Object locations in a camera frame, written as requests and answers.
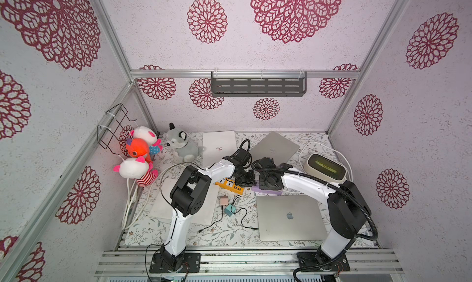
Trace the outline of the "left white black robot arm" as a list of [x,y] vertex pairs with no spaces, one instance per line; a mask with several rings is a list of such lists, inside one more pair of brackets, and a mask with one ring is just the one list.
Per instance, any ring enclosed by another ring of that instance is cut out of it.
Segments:
[[226,178],[254,181],[254,172],[246,169],[252,157],[247,149],[239,148],[230,156],[208,168],[187,166],[170,192],[171,227],[166,241],[152,257],[151,273],[190,271],[185,266],[186,239],[193,216],[203,207],[211,185]]

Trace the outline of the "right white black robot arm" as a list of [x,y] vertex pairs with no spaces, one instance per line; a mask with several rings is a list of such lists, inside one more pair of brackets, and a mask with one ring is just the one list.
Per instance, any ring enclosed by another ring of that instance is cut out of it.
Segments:
[[275,166],[273,159],[264,157],[251,164],[263,181],[303,193],[328,207],[331,230],[316,252],[297,255],[299,267],[293,278],[299,282],[299,272],[329,270],[343,260],[346,252],[357,239],[376,241],[377,226],[371,210],[357,186],[351,181],[327,182],[283,163]]

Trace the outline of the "teal charger plug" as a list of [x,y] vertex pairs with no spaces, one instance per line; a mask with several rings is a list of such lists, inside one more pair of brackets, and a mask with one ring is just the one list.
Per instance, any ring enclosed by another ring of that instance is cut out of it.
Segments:
[[229,204],[224,208],[223,212],[225,215],[231,217],[237,213],[237,208],[234,205]]

